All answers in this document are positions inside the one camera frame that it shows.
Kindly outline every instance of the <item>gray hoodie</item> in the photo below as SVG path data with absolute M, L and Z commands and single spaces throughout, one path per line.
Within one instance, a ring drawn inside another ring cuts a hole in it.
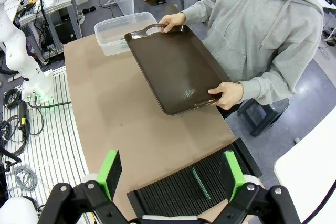
M 242 100 L 262 105 L 295 94 L 324 22 L 317 0 L 201 0 L 183 13 L 187 24 L 208 21 L 203 43 L 243 84 Z

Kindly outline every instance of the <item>clear plastic container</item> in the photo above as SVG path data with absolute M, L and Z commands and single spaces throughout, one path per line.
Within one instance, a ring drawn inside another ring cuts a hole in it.
M 139 31 L 157 23 L 150 13 L 136 13 L 108 19 L 95 25 L 97 43 L 106 56 L 130 50 L 124 36 L 132 31 Z

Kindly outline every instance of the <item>brown table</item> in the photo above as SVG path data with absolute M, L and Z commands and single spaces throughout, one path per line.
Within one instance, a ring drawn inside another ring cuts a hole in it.
M 114 202 L 128 220 L 126 193 L 170 175 L 236 138 L 212 106 L 168 116 L 132 53 L 105 56 L 94 35 L 64 46 L 76 125 L 91 173 L 108 150 L 120 150 L 123 171 Z M 226 201 L 203 213 L 213 221 Z

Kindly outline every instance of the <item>black ribbed mat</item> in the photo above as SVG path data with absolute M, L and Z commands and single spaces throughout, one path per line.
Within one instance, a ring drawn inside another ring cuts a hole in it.
M 244 174 L 261 171 L 241 139 L 168 177 L 127 194 L 138 217 L 199 215 L 226 199 L 220 177 L 223 153 L 235 152 Z

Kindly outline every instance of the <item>baking tray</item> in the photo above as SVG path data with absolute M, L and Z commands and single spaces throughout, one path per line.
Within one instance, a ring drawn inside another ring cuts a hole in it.
M 165 25 L 128 33 L 125 40 L 163 112 L 178 115 L 218 101 L 222 94 L 207 91 L 230 78 L 204 44 L 187 26 L 148 34 L 154 27 Z

